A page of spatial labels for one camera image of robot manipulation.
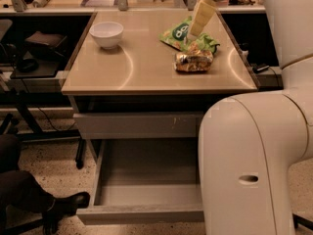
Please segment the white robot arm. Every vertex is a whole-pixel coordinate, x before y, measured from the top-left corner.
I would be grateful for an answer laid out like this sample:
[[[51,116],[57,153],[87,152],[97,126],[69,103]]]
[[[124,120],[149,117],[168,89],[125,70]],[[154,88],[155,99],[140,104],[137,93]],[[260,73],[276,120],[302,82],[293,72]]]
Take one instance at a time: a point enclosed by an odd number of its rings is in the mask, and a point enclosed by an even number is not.
[[[283,87],[214,104],[201,121],[206,235],[295,235],[288,171],[313,157],[313,0],[263,0]]]

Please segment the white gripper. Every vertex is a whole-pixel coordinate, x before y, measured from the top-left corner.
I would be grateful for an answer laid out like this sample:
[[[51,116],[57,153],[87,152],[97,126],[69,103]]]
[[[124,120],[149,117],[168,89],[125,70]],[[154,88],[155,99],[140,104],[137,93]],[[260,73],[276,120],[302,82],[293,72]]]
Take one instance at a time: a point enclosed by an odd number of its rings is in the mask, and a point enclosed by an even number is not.
[[[216,12],[216,3],[214,1],[219,2],[223,0],[200,0],[196,4],[189,26],[190,35],[198,37],[202,33],[204,27]]]

